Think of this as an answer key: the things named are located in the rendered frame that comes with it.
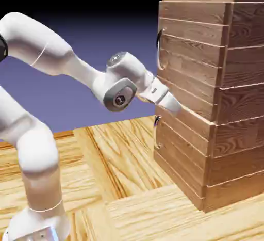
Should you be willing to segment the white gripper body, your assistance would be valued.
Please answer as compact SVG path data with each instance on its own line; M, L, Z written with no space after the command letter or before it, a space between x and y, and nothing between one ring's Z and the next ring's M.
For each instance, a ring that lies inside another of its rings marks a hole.
M158 103L158 106L173 115L177 115L182 109L180 102L169 91L164 95L164 97Z

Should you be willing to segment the small wooden cabinet door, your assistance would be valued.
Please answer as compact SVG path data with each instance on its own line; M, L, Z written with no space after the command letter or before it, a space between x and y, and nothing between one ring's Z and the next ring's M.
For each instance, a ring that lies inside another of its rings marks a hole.
M177 118L158 107L155 114L162 116L157 127L161 147L155 148L155 160L198 209L215 210L216 126L185 110Z

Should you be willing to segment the large wooden cabinet door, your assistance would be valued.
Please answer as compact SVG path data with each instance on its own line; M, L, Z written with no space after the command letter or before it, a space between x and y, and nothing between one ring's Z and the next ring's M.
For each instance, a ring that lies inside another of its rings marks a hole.
M217 113L217 87L226 51L232 5L230 2L163 0L159 2L159 75L198 98L203 105L181 102L205 119Z

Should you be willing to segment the brown wooden cabinet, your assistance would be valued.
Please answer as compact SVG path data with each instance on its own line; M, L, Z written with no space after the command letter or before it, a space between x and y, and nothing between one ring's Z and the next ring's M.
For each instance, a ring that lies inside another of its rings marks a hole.
M181 102L189 98L191 105L203 105L197 97L161 77L159 69L157 76L182 105L173 117L185 110L217 128L213 157L218 209L264 192L264 0L208 1L232 5L214 121Z

